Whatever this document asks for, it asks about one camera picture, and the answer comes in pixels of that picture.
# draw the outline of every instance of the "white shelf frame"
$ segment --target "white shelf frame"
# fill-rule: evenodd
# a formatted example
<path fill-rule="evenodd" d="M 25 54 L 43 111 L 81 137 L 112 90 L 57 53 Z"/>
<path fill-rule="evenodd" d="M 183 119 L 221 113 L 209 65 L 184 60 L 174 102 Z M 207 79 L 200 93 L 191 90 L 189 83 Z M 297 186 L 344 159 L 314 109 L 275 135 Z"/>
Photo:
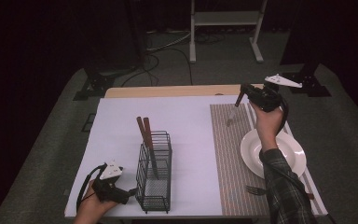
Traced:
<path fill-rule="evenodd" d="M 267 1 L 263 0 L 259 11 L 196 12 L 195 0 L 191 0 L 190 62 L 196 62 L 196 26 L 208 25 L 255 25 L 255 34 L 249 38 L 249 42 L 257 62 L 264 62 L 257 45 L 257 39 L 264 19 Z"/>

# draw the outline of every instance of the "utensil holder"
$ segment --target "utensil holder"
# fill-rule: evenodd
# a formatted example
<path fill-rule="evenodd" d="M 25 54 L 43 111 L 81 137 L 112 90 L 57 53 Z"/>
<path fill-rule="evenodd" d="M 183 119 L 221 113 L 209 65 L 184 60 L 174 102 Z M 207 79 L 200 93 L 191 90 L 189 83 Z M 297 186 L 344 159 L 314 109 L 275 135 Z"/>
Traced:
<path fill-rule="evenodd" d="M 136 181 L 136 200 L 142 209 L 165 211 L 171 208 L 171 138 L 167 132 L 151 132 L 153 146 L 141 144 Z"/>

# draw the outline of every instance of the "black curtain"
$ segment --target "black curtain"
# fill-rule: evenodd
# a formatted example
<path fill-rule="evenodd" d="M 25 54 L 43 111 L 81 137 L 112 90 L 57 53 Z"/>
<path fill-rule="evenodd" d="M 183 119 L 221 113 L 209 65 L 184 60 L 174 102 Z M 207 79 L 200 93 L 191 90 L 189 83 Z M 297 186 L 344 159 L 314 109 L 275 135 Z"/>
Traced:
<path fill-rule="evenodd" d="M 358 1 L 302 0 L 282 64 L 322 63 L 358 105 Z"/>
<path fill-rule="evenodd" d="M 66 1 L 0 1 L 0 204 L 85 45 Z"/>

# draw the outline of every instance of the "metal stand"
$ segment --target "metal stand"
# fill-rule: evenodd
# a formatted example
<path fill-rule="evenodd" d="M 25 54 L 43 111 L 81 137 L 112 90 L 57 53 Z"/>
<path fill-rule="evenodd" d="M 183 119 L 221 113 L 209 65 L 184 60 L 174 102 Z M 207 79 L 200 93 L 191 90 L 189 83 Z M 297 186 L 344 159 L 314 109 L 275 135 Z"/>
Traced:
<path fill-rule="evenodd" d="M 141 144 L 136 182 L 136 200 L 142 209 L 165 211 L 171 209 L 171 162 L 170 135 L 163 131 L 151 132 L 153 149 Z"/>
<path fill-rule="evenodd" d="M 305 63 L 298 73 L 282 73 L 282 77 L 288 78 L 294 82 L 302 83 L 302 88 L 290 87 L 292 93 L 306 93 L 309 97 L 331 96 L 325 86 L 322 86 L 314 73 L 319 63 Z"/>
<path fill-rule="evenodd" d="M 137 66 L 129 68 L 129 70 L 118 70 L 109 63 L 101 63 L 99 61 L 90 61 L 84 66 L 87 74 L 81 91 L 78 91 L 74 97 L 74 101 L 85 101 L 89 97 L 104 97 L 106 91 L 113 87 L 117 77 L 126 75 L 137 69 Z"/>
<path fill-rule="evenodd" d="M 255 25 L 255 35 L 250 38 L 250 42 L 257 62 L 264 62 L 257 46 L 257 39 L 260 34 L 267 1 L 263 0 L 259 11 L 196 12 L 195 0 L 191 0 L 190 62 L 196 62 L 195 27 L 208 25 Z"/>

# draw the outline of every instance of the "knife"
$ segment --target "knife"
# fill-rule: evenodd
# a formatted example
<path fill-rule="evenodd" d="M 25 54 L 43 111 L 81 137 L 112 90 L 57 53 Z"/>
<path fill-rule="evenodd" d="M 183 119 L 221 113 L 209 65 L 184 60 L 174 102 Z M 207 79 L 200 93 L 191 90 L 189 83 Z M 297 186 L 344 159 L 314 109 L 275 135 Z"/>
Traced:
<path fill-rule="evenodd" d="M 150 129 L 149 118 L 144 118 L 144 122 L 142 122 L 141 117 L 136 118 L 136 120 L 138 121 L 139 129 L 140 129 L 142 137 L 144 139 L 145 146 L 149 150 L 150 160 L 152 162 L 153 173 L 156 176 L 156 178 L 158 179 L 158 167 L 157 167 L 155 151 L 153 149 L 153 139 L 152 139 L 152 132 Z"/>
<path fill-rule="evenodd" d="M 244 94 L 245 94 L 245 91 L 244 91 L 244 88 L 241 85 L 241 91 L 240 91 L 240 94 L 238 95 L 237 102 L 235 102 L 234 108 L 231 109 L 231 112 L 230 112 L 230 114 L 228 116 L 228 120 L 227 120 L 227 126 L 228 127 L 230 126 L 230 124 L 234 120 L 235 113 L 236 113 L 238 107 L 240 106 L 240 103 L 241 103 L 241 100 L 242 100 Z"/>

